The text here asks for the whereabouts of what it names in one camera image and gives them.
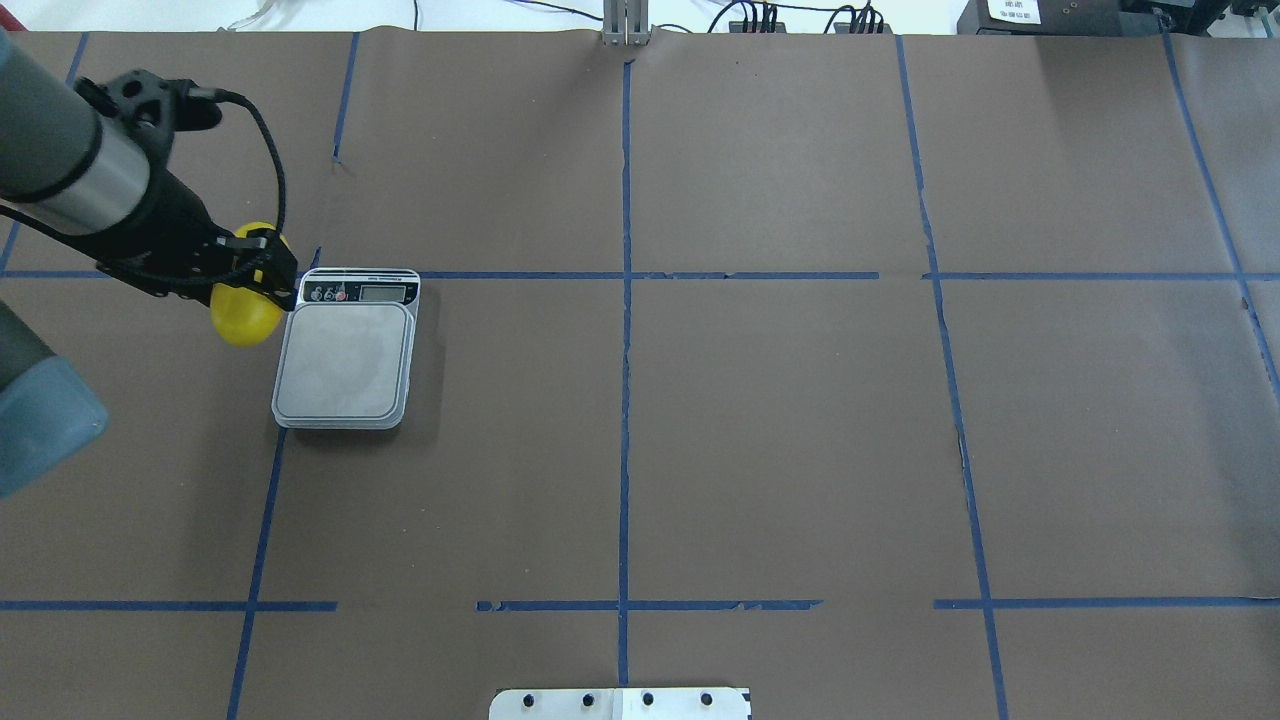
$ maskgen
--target blue tape line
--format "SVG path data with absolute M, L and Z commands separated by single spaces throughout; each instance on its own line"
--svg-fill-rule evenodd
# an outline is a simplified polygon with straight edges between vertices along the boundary
M 9 237 L 4 241 L 4 250 L 0 250 L 0 277 L 5 275 L 5 266 L 9 265 L 9 258 L 13 256 L 13 249 L 18 245 L 18 231 L 22 229 L 22 224 L 17 220 L 13 227 L 9 228 Z
M 4 270 L 0 275 L 6 278 L 42 278 L 42 279 L 90 279 L 101 281 L 110 275 L 97 270 Z
M 236 675 L 232 678 L 232 696 L 227 702 L 227 720 L 236 720 L 239 715 L 239 697 L 244 688 L 244 670 L 248 667 L 248 646 L 253 639 L 255 612 L 244 614 L 244 624 L 241 626 L 241 644 L 236 653 Z
M 266 544 L 271 537 L 271 519 L 275 515 L 275 493 L 280 487 L 280 466 L 284 462 L 284 441 L 288 430 L 278 428 L 275 433 L 275 456 L 271 460 L 271 482 L 266 487 L 266 503 L 262 507 L 262 525 L 257 533 L 257 552 L 253 555 L 253 575 L 248 583 L 248 606 L 244 610 L 244 625 L 241 628 L 239 652 L 236 655 L 236 674 L 232 676 L 232 694 L 227 703 L 227 720 L 236 720 L 239 712 L 241 691 L 244 688 L 244 671 L 248 667 L 248 648 L 253 641 L 253 616 L 257 594 L 262 588 L 262 568 L 266 565 Z
M 820 600 L 634 600 L 631 610 L 644 612 L 724 612 L 730 610 L 765 612 L 808 612 Z
M 934 610 L 1093 610 L 1111 607 L 1274 607 L 1280 597 L 1001 597 L 934 600 Z
M 879 273 L 716 273 L 716 272 L 646 272 L 635 273 L 641 281 L 878 281 Z
M 1280 273 L 1257 273 L 1257 279 L 1280 279 Z M 932 281 L 1115 281 L 1115 282 L 1224 282 L 1235 273 L 925 273 Z
M 419 270 L 428 281 L 621 281 L 622 273 L 521 270 Z
M 342 164 L 338 152 L 342 150 L 342 131 L 347 126 L 347 102 L 351 100 L 351 81 L 356 77 L 356 51 L 360 49 L 360 33 L 351 33 L 351 50 L 347 54 L 347 78 L 342 81 L 342 101 L 338 104 L 338 123 L 333 128 L 333 161 Z
M 965 502 L 969 506 L 969 534 L 973 541 L 974 564 L 978 569 L 978 589 L 983 600 L 991 598 L 991 582 L 987 577 L 987 553 L 982 542 L 982 525 L 978 520 L 978 496 L 973 487 L 973 469 L 969 457 L 969 441 L 964 427 L 964 411 L 960 406 L 960 386 L 956 382 L 955 357 L 951 354 L 951 333 L 947 329 L 946 313 L 942 304 L 942 281 L 938 279 L 938 254 L 933 242 L 933 223 L 924 202 L 924 164 L 920 160 L 920 141 L 915 127 L 915 110 L 911 106 L 911 85 L 906 72 L 906 50 L 902 36 L 893 36 L 897 45 L 897 72 L 902 81 L 902 108 L 906 113 L 906 129 L 911 141 L 911 164 L 915 169 L 915 192 L 920 204 L 920 224 L 924 227 L 925 247 L 929 255 L 929 272 L 933 274 L 933 305 L 938 318 L 938 334 L 942 340 L 942 360 L 947 369 L 947 389 L 951 395 L 951 415 L 956 428 L 956 441 L 960 446 L 960 469 L 964 477 Z M 996 711 L 1000 720 L 1009 720 L 1009 703 L 1005 696 L 1005 671 L 1000 659 L 1000 641 L 996 635 L 996 614 L 983 609 L 983 621 L 987 628 L 987 653 L 991 657 L 991 678 L 996 692 Z
M 330 601 L 259 601 L 253 603 L 255 612 L 337 612 L 338 603 Z
M 6 600 L 6 612 L 243 612 L 241 601 L 145 601 L 145 600 Z
M 621 281 L 626 273 L 575 270 L 419 270 L 422 279 L 440 281 Z M 878 281 L 879 273 L 805 273 L 805 272 L 632 272 L 631 281 Z
M 622 64 L 622 457 L 618 466 L 618 687 L 630 683 L 631 593 L 631 63 Z
M 618 603 L 612 600 L 503 600 L 497 605 L 481 601 L 476 612 L 613 612 Z
M 724 612 L 731 610 L 764 612 L 806 612 L 820 600 L 628 600 L 628 612 Z M 476 612 L 613 612 L 621 605 L 612 600 L 503 600 L 480 601 Z
M 0 600 L 0 612 L 244 612 L 243 601 L 152 600 Z M 259 602 L 257 612 L 337 612 L 337 602 Z
M 88 47 L 88 33 L 81 33 L 81 41 L 76 46 L 76 55 L 72 56 L 72 67 L 67 70 L 67 87 L 76 85 L 76 74 L 79 72 L 79 63 L 84 59 L 84 49 Z
M 1201 149 L 1199 136 L 1196 133 L 1196 123 L 1192 122 L 1192 113 L 1187 105 L 1187 95 L 1183 94 L 1183 81 L 1178 74 L 1178 59 L 1174 56 L 1174 41 L 1165 33 L 1165 59 L 1169 61 L 1169 76 L 1174 81 L 1174 94 L 1178 96 L 1178 109 L 1183 114 L 1183 123 L 1187 124 L 1187 137 L 1192 142 L 1192 152 L 1196 155 L 1196 164 L 1199 165 L 1201 178 L 1204 181 L 1204 190 L 1208 192 L 1210 202 L 1213 205 L 1213 217 L 1217 219 L 1217 228 L 1222 233 L 1222 242 L 1226 245 L 1226 254 L 1231 259 L 1231 270 L 1235 272 L 1240 287 L 1240 297 L 1247 306 L 1249 324 L 1253 325 L 1253 338 L 1258 343 L 1258 352 L 1262 355 L 1262 364 L 1267 372 L 1267 380 L 1271 382 L 1271 395 L 1280 402 L 1280 375 L 1276 374 L 1275 359 L 1271 356 L 1271 346 L 1267 343 L 1266 333 L 1262 332 L 1262 323 L 1258 320 L 1258 310 L 1249 292 L 1249 283 L 1244 279 L 1244 270 L 1240 265 L 1240 255 L 1235 250 L 1235 241 L 1231 238 L 1231 229 L 1226 225 L 1226 215 L 1222 213 L 1222 204 L 1219 201 L 1217 187 L 1213 186 L 1213 176 L 1208 172 L 1208 163 L 1204 161 L 1204 151 Z

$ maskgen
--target table surface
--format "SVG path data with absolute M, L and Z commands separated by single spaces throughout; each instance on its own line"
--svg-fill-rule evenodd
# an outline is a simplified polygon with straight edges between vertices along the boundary
M 283 432 L 279 333 L 0 227 L 111 411 L 0 503 L 0 716 L 1280 716 L 1280 45 L 15 40 L 253 99 L 300 258 L 424 300 L 402 427 Z M 172 168 L 274 214 L 238 113 Z

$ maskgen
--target kitchen scale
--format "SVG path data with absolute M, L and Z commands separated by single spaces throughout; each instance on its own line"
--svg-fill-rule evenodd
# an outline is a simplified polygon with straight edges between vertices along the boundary
M 421 281 L 315 268 L 284 325 L 271 413 L 283 428 L 385 430 L 404 416 Z

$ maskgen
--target black cable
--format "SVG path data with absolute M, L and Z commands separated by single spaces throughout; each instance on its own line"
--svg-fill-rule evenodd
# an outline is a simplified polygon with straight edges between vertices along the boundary
M 858 12 L 856 22 L 849 28 L 849 32 L 858 35 L 868 35 L 870 24 L 876 22 L 876 8 L 872 8 L 872 0 L 867 0 L 863 9 Z
M 773 4 L 777 8 L 786 8 L 787 10 L 810 10 L 813 13 L 832 13 L 836 8 L 812 8 L 809 5 L 786 5 L 782 3 Z
M 604 22 L 604 18 L 593 15 L 591 13 L 586 13 L 586 12 L 577 10 L 577 9 L 573 9 L 573 8 L 566 8 L 563 5 L 552 5 L 550 3 L 543 3 L 541 0 L 506 0 L 506 1 L 507 3 L 515 3 L 517 5 L 538 5 L 538 6 L 541 6 L 541 8 L 550 8 L 553 10 L 559 10 L 562 13 L 573 13 L 575 15 L 582 15 L 584 18 L 590 18 L 590 19 L 598 22 L 598 23 L 603 23 Z
M 275 168 L 275 232 L 284 234 L 284 163 L 280 161 L 280 151 L 275 147 L 271 131 L 266 127 L 266 119 L 259 111 L 257 105 L 239 92 L 223 91 L 223 99 L 232 105 L 239 105 L 248 110 L 257 124 L 257 131 L 262 133 L 262 142 L 266 143 L 266 152 L 271 156 L 271 165 Z
M 836 24 L 836 18 L 838 18 L 840 13 L 844 13 L 845 10 L 849 10 L 850 32 L 852 32 L 852 24 L 858 20 L 858 8 L 854 8 L 852 5 L 841 5 L 840 8 L 836 8 L 835 13 L 831 14 L 831 18 L 827 20 L 827 27 L 822 28 L 823 35 L 831 32 L 832 26 Z
M 716 13 L 716 18 L 712 20 L 710 27 L 707 28 L 707 32 L 716 32 L 716 24 L 719 23 L 719 19 L 723 18 L 724 13 L 727 13 L 728 9 L 732 8 L 733 5 L 746 5 L 746 8 L 751 9 L 751 26 L 753 27 L 755 26 L 755 23 L 759 22 L 759 17 L 755 14 L 755 3 L 751 3 L 750 0 L 733 0 L 728 5 L 724 5 L 723 8 L 721 8 L 719 13 Z M 746 29 L 746 8 L 742 8 L 742 29 L 744 31 Z
M 244 97 L 239 92 L 230 92 L 228 90 L 211 90 L 211 92 L 216 102 L 230 102 L 232 105 L 239 105 L 241 108 L 248 110 L 248 114 L 253 117 L 253 123 L 257 124 L 259 132 L 262 133 L 262 142 L 266 143 L 266 152 L 271 156 L 271 167 L 275 168 L 275 234 L 282 236 L 284 233 L 285 210 L 284 163 L 280 161 L 280 151 L 275 147 L 275 140 L 271 137 L 271 131 L 266 127 L 266 119 L 262 118 L 262 113 L 257 109 L 257 105 L 253 105 L 248 97 Z M 101 263 L 104 268 L 109 268 L 116 273 L 134 275 L 145 281 L 164 283 L 172 287 L 206 287 L 233 279 L 241 279 L 246 275 L 252 277 L 253 270 L 261 268 L 266 263 L 266 252 L 259 252 L 250 261 L 238 265 L 234 270 L 220 275 L 209 275 L 202 278 L 175 278 L 148 273 L 146 270 L 140 270 L 137 268 L 131 268 L 114 261 L 99 260 L 99 263 Z

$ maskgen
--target yellow object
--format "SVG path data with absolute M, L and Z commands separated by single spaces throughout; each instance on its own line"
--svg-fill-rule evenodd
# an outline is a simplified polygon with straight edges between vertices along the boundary
M 271 227 L 270 223 L 250 223 L 237 229 L 236 237 L 248 237 L 250 231 Z M 255 270 L 253 279 L 261 281 L 262 270 Z M 284 310 L 252 290 L 219 283 L 209 297 L 209 316 L 223 340 L 236 347 L 252 347 L 275 332 Z

